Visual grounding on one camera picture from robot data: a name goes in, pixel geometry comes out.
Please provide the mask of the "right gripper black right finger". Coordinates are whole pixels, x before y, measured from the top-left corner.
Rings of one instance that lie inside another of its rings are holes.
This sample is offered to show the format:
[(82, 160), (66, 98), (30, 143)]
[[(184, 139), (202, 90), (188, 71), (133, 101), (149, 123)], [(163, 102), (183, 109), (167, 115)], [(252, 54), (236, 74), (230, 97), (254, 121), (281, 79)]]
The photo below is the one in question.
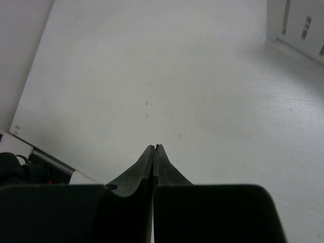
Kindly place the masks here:
[(158, 234), (160, 226), (158, 214), (161, 199), (157, 197), (158, 186), (192, 186), (191, 183), (180, 171), (170, 162), (162, 144), (157, 144), (153, 156), (153, 232), (154, 242), (159, 242)]

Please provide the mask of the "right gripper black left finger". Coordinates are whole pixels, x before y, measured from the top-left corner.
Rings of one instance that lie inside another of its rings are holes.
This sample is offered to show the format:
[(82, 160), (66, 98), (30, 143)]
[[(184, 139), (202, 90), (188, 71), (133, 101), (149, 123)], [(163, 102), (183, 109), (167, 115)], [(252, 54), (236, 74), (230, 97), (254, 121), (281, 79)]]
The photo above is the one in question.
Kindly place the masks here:
[(151, 242), (154, 146), (109, 182), (109, 224), (118, 242)]

